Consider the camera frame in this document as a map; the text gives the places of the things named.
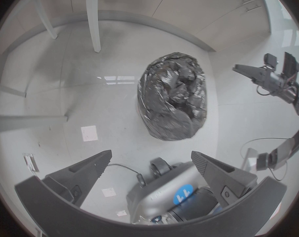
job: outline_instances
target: cable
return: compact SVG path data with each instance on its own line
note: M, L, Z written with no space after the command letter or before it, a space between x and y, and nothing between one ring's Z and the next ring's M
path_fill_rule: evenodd
M123 168L127 168L127 169L133 171L134 173L136 173L136 174L138 174L138 175L140 174L139 172L135 171L134 169L131 169L131 168L129 168L129 167L127 167L127 166L124 166L124 165L121 165L121 164L117 164L117 163L108 164L108 166L113 166L113 165L121 166L121 167L123 167Z
M269 93L269 94L262 94L262 93L260 93L259 91L258 91L258 88L259 88L259 85L257 86L257 93L260 95L260 96L269 96L271 93Z
M277 181L282 181L284 178L285 178L285 176L286 176L286 173L287 173L287 161L286 161L286 171L285 171L285 173L284 173L284 176L281 178L281 179L278 179L278 178L276 178L275 177L275 175L273 174L273 172L272 172L272 170L269 168L269 170L271 171L271 174L273 175L273 177L277 180Z
M242 148L243 148L246 144L248 144L249 142L255 141L255 140L266 140L266 139L287 140L288 138L259 138L259 139L254 139L254 140L247 141L246 143L244 143L244 144L241 146L241 148L240 148L240 150L239 150L239 154L240 154L240 156L242 157L242 159L245 159L245 157L242 156Z

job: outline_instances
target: cabinet handle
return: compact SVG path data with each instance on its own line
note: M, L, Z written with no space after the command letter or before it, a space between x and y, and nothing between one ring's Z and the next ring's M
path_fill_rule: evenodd
M253 1L256 1L256 0L249 0L249 1L243 2L242 4L248 4L248 3L253 2Z
M246 12L249 12L249 11L252 11L252 10L255 10L255 9L258 9L258 8L260 8L260 7L262 7L262 6L257 6L257 7L255 7L255 8L252 8L252 9L250 9L250 10L246 10Z

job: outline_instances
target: robotic arm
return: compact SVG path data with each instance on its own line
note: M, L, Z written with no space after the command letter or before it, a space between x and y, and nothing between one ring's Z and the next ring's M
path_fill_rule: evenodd
M277 58L269 53L264 56L263 67L252 67L247 65L236 64L233 71L236 71L251 81L269 91L269 94L282 98L289 104L293 104L297 115L299 115L299 84L296 82L297 73L299 72L299 63L295 57L285 52L283 71L281 74L275 73Z

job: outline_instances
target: metal handle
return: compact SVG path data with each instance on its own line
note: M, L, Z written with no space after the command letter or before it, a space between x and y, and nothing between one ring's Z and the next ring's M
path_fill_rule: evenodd
M252 11L252 10L255 10L255 9L258 9L258 8L260 8L260 7L262 7L262 6L257 6L257 7L255 7L255 8L252 8L252 9L250 9L250 10L246 10L246 12L249 12L249 11Z
M253 2L253 1L256 1L256 0L249 0L249 1L243 2L242 4L248 4L248 3Z

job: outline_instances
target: blue circular label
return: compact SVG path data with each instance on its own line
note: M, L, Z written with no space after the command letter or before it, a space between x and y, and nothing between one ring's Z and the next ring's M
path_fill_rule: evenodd
M180 204L184 200L186 200L189 196L191 196L193 193L193 187L191 184L185 184L183 185L175 195L173 196L173 203L175 205Z

